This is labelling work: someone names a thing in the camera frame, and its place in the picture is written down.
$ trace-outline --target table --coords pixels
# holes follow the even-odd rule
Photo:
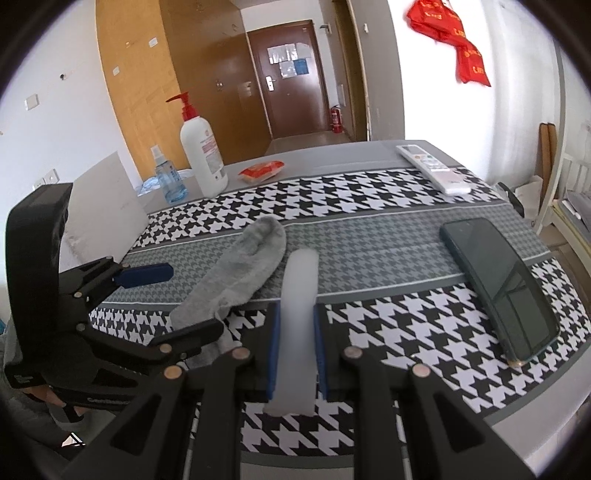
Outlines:
[[[589,393],[591,323],[560,264],[533,230],[482,180],[424,141],[416,141],[475,184],[471,194],[446,197],[397,154],[401,141],[319,147],[282,154],[286,168],[262,186],[235,174],[256,162],[228,166],[228,191],[166,207],[144,199],[150,224],[125,261],[168,261],[165,284],[120,290],[95,310],[96,328],[147,343],[170,330],[168,313],[259,215],[286,227],[288,252],[320,254],[319,303],[347,323],[353,344],[384,363],[406,368],[420,358],[523,458],[564,425]],[[562,333],[522,370],[509,369],[476,294],[439,240],[445,221],[489,218],[538,278]],[[252,301],[226,319],[236,339],[264,321],[280,295],[285,261]],[[273,419],[247,404],[243,461],[294,468],[352,465],[350,405],[317,400],[314,417]]]

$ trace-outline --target houndstooth tablecloth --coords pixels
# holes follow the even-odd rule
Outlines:
[[[125,261],[169,262],[164,284],[119,290],[92,315],[94,327],[139,343],[170,331],[169,312],[193,289],[240,231],[262,215],[286,227],[283,262],[251,304],[226,319],[240,339],[263,323],[265,305],[279,298],[290,252],[320,254],[319,302],[332,322],[346,323],[354,345],[385,364],[430,365],[483,417],[533,399],[543,382],[568,368],[591,336],[572,284],[531,228],[484,182],[465,168],[473,192],[447,197],[417,170],[340,173],[281,180],[198,200],[150,215],[150,224]],[[486,217],[505,235],[538,279],[562,330],[558,342],[523,369],[510,369],[482,305],[439,240],[441,224]],[[314,417],[275,418],[247,404],[242,449],[290,457],[353,453],[353,416],[346,403],[320,397]]]

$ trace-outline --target fire extinguisher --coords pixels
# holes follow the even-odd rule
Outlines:
[[[332,107],[330,109],[330,114],[332,116],[333,132],[336,134],[343,133],[343,121],[340,116],[340,108],[338,106]]]

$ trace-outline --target smartphone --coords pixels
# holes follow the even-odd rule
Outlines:
[[[445,223],[441,239],[484,305],[510,367],[551,345],[560,322],[527,265],[485,218]]]

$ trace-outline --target paper notice on door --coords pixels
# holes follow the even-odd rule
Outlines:
[[[298,42],[295,47],[299,59],[309,59],[312,57],[312,48],[308,44]]]
[[[267,49],[269,54],[269,62],[274,65],[275,63],[281,63],[282,61],[297,60],[297,47],[294,43],[288,43],[286,45],[278,45]]]
[[[289,79],[292,77],[297,77],[296,66],[294,65],[293,60],[282,61],[279,64],[279,68],[281,69],[281,78]]]
[[[308,75],[310,73],[308,59],[294,60],[294,68],[298,75]]]

